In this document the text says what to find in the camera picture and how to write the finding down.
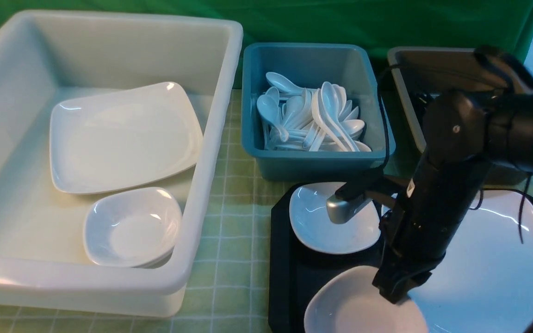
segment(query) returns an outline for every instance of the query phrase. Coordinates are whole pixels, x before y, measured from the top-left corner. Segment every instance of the black mat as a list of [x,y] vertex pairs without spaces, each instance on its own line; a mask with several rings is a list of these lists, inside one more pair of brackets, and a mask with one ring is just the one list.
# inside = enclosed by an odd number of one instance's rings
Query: black mat
[[[320,288],[349,268],[378,267],[381,257],[381,240],[349,255],[329,255],[305,247],[296,238],[289,219],[291,195],[301,185],[290,188],[271,210],[268,322],[273,333],[304,333],[305,308]],[[533,197],[527,199],[533,203]]]

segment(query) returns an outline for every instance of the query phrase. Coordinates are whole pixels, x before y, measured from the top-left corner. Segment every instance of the white ceramic spoon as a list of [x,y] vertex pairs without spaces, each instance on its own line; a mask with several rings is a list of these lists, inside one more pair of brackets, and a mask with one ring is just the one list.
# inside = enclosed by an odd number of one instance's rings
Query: white ceramic spoon
[[265,95],[270,96],[272,99],[274,99],[277,103],[279,103],[281,99],[281,95],[279,94],[279,89],[272,86],[271,88],[268,88],[265,92]]
[[345,110],[345,106],[347,105],[347,91],[338,84],[333,84],[332,87],[335,89],[336,95],[339,97],[339,105],[341,106],[340,111],[343,112],[343,110]]
[[330,82],[324,82],[322,84],[322,88],[320,89],[320,99],[324,106],[324,112],[320,110],[320,114],[323,114],[326,124],[329,127],[336,129],[341,134],[341,137],[345,142],[347,142],[347,145],[351,151],[358,152],[359,148],[357,145],[355,145],[353,139],[351,139],[351,137],[349,137],[349,135],[341,127],[341,123],[339,122],[339,113],[341,112],[339,97],[336,93],[336,89],[332,87]]
[[300,112],[302,112],[303,104],[304,101],[301,96],[290,97],[290,99],[287,100],[287,103],[284,104],[287,106],[287,111],[283,118],[283,126],[285,126],[285,128],[295,128],[293,125],[298,122],[296,118],[301,116]]
[[354,120],[354,119],[357,119],[357,117],[359,117],[359,107],[355,107],[353,109],[353,111],[349,112],[349,114],[347,115],[347,117],[344,119],[344,121],[347,121],[347,120]]
[[313,95],[313,97],[311,99],[311,114],[312,114],[312,116],[314,118],[314,122],[320,127],[320,131],[318,131],[318,134],[316,135],[316,139],[314,140],[314,143],[310,147],[310,151],[311,152],[317,151],[318,148],[319,148],[319,145],[322,143],[322,141],[324,141],[324,135],[328,134],[334,140],[334,142],[337,145],[339,145],[339,147],[341,149],[343,149],[343,151],[347,152],[347,151],[349,151],[347,149],[347,147],[345,147],[345,145],[343,145],[341,140],[334,135],[334,132],[324,122],[324,119],[322,117],[322,114],[324,112],[320,111],[320,107],[321,106],[322,106],[322,108],[324,108],[323,105],[320,105],[320,104],[322,104],[322,99],[320,97],[320,93],[321,93],[321,91],[320,91],[320,89],[318,89],[314,93],[314,95]]
[[[363,132],[364,127],[366,126],[366,123],[361,119],[355,119],[355,120],[347,120],[345,122],[341,122],[341,127],[345,129],[347,134],[351,137],[351,139],[355,139],[361,135]],[[294,131],[293,134],[296,136],[305,136],[305,140],[303,141],[303,148],[310,147],[314,140],[316,139],[317,133],[318,133],[319,127],[315,125],[313,128],[310,128],[310,130],[299,130]],[[338,133],[335,129],[332,129],[334,134],[339,137],[340,133]],[[332,142],[332,138],[329,135],[325,135],[323,142]]]
[[291,80],[289,80],[285,76],[282,76],[279,73],[268,72],[266,74],[266,80],[272,86],[276,87],[280,91],[283,91],[283,93],[292,93],[294,95],[302,94],[303,88],[297,86]]
[[[368,145],[364,144],[361,141],[355,141],[355,145],[359,148],[360,152],[371,152],[372,148],[370,148]],[[320,150],[324,152],[342,152],[338,145],[335,145],[333,143],[324,143],[322,146],[320,146]]]
[[312,120],[310,128],[308,129],[307,133],[305,133],[305,140],[302,143],[303,148],[309,148],[311,144],[314,142],[314,139],[316,139],[316,135],[318,134],[318,131],[320,130],[320,127],[316,125],[316,123]]
[[339,114],[339,120],[341,120],[341,122],[347,118],[349,113],[351,113],[351,108],[353,108],[353,101],[349,99],[347,103],[345,104],[345,107],[342,109],[341,113]]
[[268,95],[262,95],[256,101],[256,108],[261,118],[279,131],[281,141],[287,141],[289,133],[279,119],[279,103]]

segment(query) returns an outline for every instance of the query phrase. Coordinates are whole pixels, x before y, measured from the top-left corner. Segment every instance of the white plate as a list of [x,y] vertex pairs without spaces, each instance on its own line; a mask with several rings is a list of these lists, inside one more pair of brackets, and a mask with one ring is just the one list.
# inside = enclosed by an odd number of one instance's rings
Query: white plate
[[83,244],[94,263],[146,267],[174,248],[182,211],[160,187],[139,188],[93,204],[83,226]]
[[357,266],[326,283],[305,310],[305,333],[427,333],[415,302],[394,305],[379,295],[377,271]]
[[50,119],[53,184],[88,194],[151,183],[195,165],[202,141],[174,82],[63,101]]
[[409,292],[432,333],[523,332],[533,320],[533,205],[521,194],[485,191],[429,280]]
[[326,200],[344,183],[315,183],[297,188],[291,196],[289,217],[300,242],[314,251],[331,254],[355,253],[376,244],[379,216],[373,203],[351,220],[334,224]]

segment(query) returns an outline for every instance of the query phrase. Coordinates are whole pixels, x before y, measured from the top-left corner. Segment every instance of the green cloth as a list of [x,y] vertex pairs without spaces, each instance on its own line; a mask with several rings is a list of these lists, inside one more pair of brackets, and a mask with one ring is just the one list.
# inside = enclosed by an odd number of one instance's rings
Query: green cloth
[[232,19],[244,27],[244,46],[356,44],[368,51],[376,70],[394,46],[492,44],[524,60],[533,36],[533,0],[0,0],[0,26],[23,9]]

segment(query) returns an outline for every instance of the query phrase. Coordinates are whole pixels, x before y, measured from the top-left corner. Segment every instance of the spoon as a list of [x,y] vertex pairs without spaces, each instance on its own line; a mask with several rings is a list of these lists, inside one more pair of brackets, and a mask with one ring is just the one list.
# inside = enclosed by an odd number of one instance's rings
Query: spoon
[[341,127],[341,123],[339,122],[339,112],[341,111],[339,107],[339,98],[336,90],[332,87],[330,82],[324,82],[322,84],[320,99],[324,105],[324,116],[326,117],[327,124],[330,123],[331,127],[340,133],[343,140],[349,144],[351,151],[358,152],[359,148],[355,145],[353,139],[351,139]]
[[325,113],[324,111],[320,111],[320,107],[323,105],[322,104],[322,99],[320,97],[320,94],[321,94],[321,91],[320,89],[316,90],[316,92],[314,93],[312,99],[311,99],[311,114],[314,118],[314,122],[320,127],[320,130],[318,131],[318,134],[316,135],[316,139],[314,140],[314,143],[312,144],[312,146],[310,147],[310,151],[316,151],[318,150],[318,141],[320,143],[322,143],[322,141],[324,141],[324,135],[325,134],[328,134],[332,140],[340,146],[340,148],[343,150],[343,151],[349,151],[347,149],[347,147],[345,147],[345,145],[343,145],[343,143],[341,142],[341,140],[336,137],[334,135],[334,133],[332,132],[332,130],[330,129],[330,127],[328,127],[326,125],[326,123],[324,122],[324,119],[322,117],[322,114]]
[[258,108],[258,113],[262,119],[279,131],[281,141],[287,141],[289,139],[289,133],[285,130],[279,118],[279,102],[268,95],[261,95],[256,101],[256,108]]
[[279,94],[279,89],[275,88],[274,86],[272,86],[271,88],[268,88],[265,92],[265,95],[270,96],[277,103],[279,103],[279,100],[281,99],[280,94]]
[[351,108],[353,108],[353,101],[349,99],[345,104],[345,107],[342,109],[341,113],[339,113],[339,120],[341,120],[341,122],[345,120],[345,118],[347,118],[349,113],[351,113]]
[[336,95],[339,97],[339,104],[341,106],[340,110],[343,112],[343,110],[345,110],[345,105],[347,105],[347,91],[338,84],[333,84],[332,87],[335,89]]
[[288,129],[300,129],[312,121],[310,105],[311,93],[305,91],[302,96],[290,97],[287,101],[288,113],[292,112],[287,119],[287,122],[283,121],[283,125]]
[[287,106],[285,111],[285,117],[283,118],[283,126],[287,128],[295,128],[293,125],[298,122],[297,117],[301,116],[304,101],[301,96],[290,97],[287,100],[287,103],[284,105]]
[[347,117],[344,120],[345,121],[354,120],[354,119],[357,119],[358,116],[359,116],[359,107],[355,107],[353,111],[349,112],[349,115],[347,115]]
[[[360,152],[371,152],[372,151],[372,148],[370,148],[368,145],[364,144],[361,141],[355,141],[355,145],[359,147]],[[321,150],[326,151],[326,152],[342,152],[343,151],[339,149],[339,146],[334,145],[332,143],[322,145]]]
[[301,95],[303,89],[296,84],[294,84],[291,80],[286,78],[285,76],[282,76],[279,73],[275,72],[268,72],[266,74],[266,80],[269,84],[276,87],[280,91],[283,91],[283,93],[292,93],[294,95]]

